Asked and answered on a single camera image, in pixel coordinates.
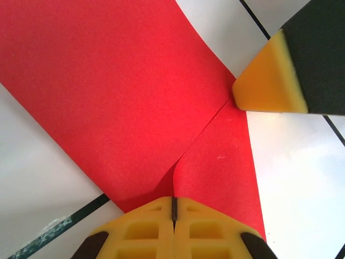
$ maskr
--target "red paper sheet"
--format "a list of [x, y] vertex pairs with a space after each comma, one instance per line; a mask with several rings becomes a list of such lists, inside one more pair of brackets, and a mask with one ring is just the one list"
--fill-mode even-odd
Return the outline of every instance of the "red paper sheet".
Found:
[[231, 99], [178, 162], [175, 195], [189, 197], [265, 230], [246, 113]]
[[[173, 195], [173, 165], [234, 81], [175, 1], [11, 0], [0, 13], [0, 82], [77, 165], [125, 212]], [[255, 227], [245, 113], [227, 115], [231, 125], [218, 115], [181, 159], [175, 188]], [[206, 173], [225, 144], [234, 165]]]

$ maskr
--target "yellow plastic piece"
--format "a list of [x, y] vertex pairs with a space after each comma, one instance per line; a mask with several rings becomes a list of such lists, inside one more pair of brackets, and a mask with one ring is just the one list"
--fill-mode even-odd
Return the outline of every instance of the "yellow plastic piece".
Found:
[[[252, 259], [240, 235], [260, 237], [255, 230], [196, 201], [177, 198], [174, 232], [171, 202], [171, 197], [160, 198], [95, 229], [89, 237], [109, 235], [92, 258]], [[89, 247], [84, 254], [90, 255]]]
[[173, 259], [171, 197], [162, 197], [95, 229], [109, 233], [97, 259]]
[[240, 235], [252, 228], [187, 198], [178, 198], [175, 258], [252, 259]]
[[308, 113], [282, 30], [235, 81], [232, 92], [241, 110]]

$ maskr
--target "black foam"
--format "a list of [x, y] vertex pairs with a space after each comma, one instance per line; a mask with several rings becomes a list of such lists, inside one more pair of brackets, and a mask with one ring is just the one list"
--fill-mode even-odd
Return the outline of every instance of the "black foam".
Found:
[[96, 259], [108, 236], [109, 233], [105, 231], [89, 236], [80, 245], [71, 259]]
[[248, 232], [242, 233], [241, 238], [253, 259], [277, 259], [263, 239]]
[[345, 0], [311, 0], [282, 29], [309, 113], [345, 115]]

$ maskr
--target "black line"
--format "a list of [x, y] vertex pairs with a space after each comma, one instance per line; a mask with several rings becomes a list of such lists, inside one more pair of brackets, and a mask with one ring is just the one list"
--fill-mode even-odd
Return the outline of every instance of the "black line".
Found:
[[[247, 3], [245, 2], [245, 0], [239, 0], [241, 2], [241, 4], [243, 5], [243, 7], [246, 9], [246, 11], [249, 13], [249, 15], [252, 17], [252, 19], [254, 20], [254, 22], [257, 24], [257, 26], [259, 27], [259, 29], [261, 30], [261, 32], [265, 35], [265, 37], [267, 38], [267, 40], [269, 40], [271, 38], [271, 36], [268, 34], [268, 32], [266, 31], [266, 29], [264, 28], [264, 26], [261, 24], [261, 22], [259, 21], [259, 19], [256, 17], [256, 15], [253, 13], [253, 11], [250, 9], [250, 7], [247, 5]], [[327, 116], [324, 115], [323, 116], [324, 119], [326, 120], [326, 122], [328, 123], [328, 125], [331, 127], [331, 129], [333, 130], [333, 132], [335, 133], [335, 135], [339, 138], [339, 140], [342, 142], [343, 146], [345, 147], [345, 139], [342, 136], [342, 134], [339, 132], [339, 130], [337, 129], [337, 127], [333, 124], [333, 122], [331, 121], [331, 119]]]
[[73, 213], [68, 218], [61, 221], [55, 227], [49, 229], [46, 233], [42, 234], [31, 243], [23, 247], [21, 250], [17, 251], [14, 255], [10, 256], [8, 259], [26, 259], [32, 254], [36, 253], [39, 249], [49, 244], [59, 235], [69, 230], [75, 224], [80, 222], [82, 219], [93, 213], [95, 210], [103, 206], [109, 201], [109, 198], [102, 194], [96, 199], [94, 199], [89, 204], [85, 205], [77, 212]]
[[340, 249], [339, 253], [335, 257], [335, 259], [344, 259], [345, 258], [345, 244], [343, 247]]
[[332, 122], [332, 120], [329, 118], [329, 116], [324, 115], [323, 116], [324, 119], [326, 120], [326, 122], [328, 123], [329, 127], [331, 127], [331, 129], [333, 130], [333, 132], [336, 134], [336, 136], [338, 137], [338, 139], [342, 142], [343, 146], [345, 147], [345, 139], [342, 136], [342, 134], [339, 132], [339, 130], [337, 129], [337, 127], [334, 125], [334, 123]]
[[172, 197], [171, 198], [171, 220], [172, 225], [174, 226], [174, 232], [175, 232], [175, 226], [177, 221], [177, 198]]
[[247, 5], [247, 3], [244, 0], [239, 0], [241, 2], [241, 4], [243, 5], [243, 7], [247, 10], [247, 12], [249, 13], [249, 15], [252, 17], [252, 19], [254, 20], [254, 22], [257, 24], [257, 26], [259, 27], [259, 29], [262, 31], [262, 33], [265, 35], [265, 37], [267, 39], [270, 39], [271, 36], [268, 34], [268, 32], [266, 31], [265, 27], [261, 24], [261, 22], [259, 21], [259, 19], [256, 17], [256, 15], [253, 13], [252, 9], [250, 9], [250, 7]]

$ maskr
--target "white panel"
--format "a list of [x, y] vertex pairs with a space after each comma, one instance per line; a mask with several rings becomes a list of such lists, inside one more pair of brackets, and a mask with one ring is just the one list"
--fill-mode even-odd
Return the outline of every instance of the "white panel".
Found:
[[[266, 43], [238, 0], [178, 2], [235, 76]], [[306, 2], [248, 4], [273, 34]], [[320, 115], [247, 114], [268, 244], [279, 259], [334, 258], [345, 242], [344, 147]]]
[[90, 216], [30, 256], [29, 259], [69, 259], [92, 230], [120, 217], [122, 214], [122, 211], [114, 203], [109, 201]]
[[309, 1], [310, 0], [245, 0], [271, 36]]
[[177, 2], [196, 31], [235, 77], [266, 44], [266, 38], [238, 0]]
[[100, 194], [0, 84], [0, 258]]
[[338, 131], [342, 134], [342, 136], [345, 138], [345, 116], [329, 116], [329, 118], [332, 120]]
[[345, 242], [345, 148], [320, 115], [248, 112], [267, 241], [279, 259]]

